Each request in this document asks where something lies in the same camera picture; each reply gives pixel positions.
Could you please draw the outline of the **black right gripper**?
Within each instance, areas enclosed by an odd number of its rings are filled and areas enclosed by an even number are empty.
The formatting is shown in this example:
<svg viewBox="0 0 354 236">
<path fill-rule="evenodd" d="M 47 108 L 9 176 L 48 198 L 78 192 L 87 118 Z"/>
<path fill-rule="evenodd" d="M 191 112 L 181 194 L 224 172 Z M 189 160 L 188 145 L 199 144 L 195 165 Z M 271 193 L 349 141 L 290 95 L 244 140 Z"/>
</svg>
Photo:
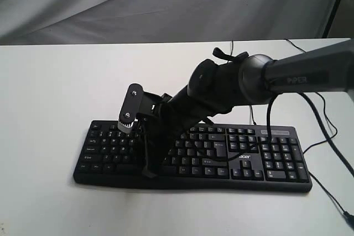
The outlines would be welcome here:
<svg viewBox="0 0 354 236">
<path fill-rule="evenodd" d="M 185 86 L 175 96 L 156 95 L 135 87 L 135 119 L 143 132 L 145 166 L 142 174 L 150 179 L 161 165 L 176 137 L 208 117 L 226 114 L 235 106 L 235 94 L 223 87 Z"/>
</svg>

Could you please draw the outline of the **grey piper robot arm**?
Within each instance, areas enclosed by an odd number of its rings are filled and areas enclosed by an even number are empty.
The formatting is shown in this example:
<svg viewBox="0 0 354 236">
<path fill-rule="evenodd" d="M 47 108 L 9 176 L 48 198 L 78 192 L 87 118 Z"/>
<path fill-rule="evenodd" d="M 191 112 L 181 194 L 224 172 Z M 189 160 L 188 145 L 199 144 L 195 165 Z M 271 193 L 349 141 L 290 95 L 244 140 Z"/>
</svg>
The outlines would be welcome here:
<svg viewBox="0 0 354 236">
<path fill-rule="evenodd" d="M 263 54 L 227 55 L 215 48 L 199 63 L 175 96 L 163 96 L 143 123 L 147 134 L 143 174 L 154 178 L 176 137 L 210 117 L 236 106 L 271 106 L 278 95 L 306 92 L 353 94 L 353 40 L 281 60 Z"/>
</svg>

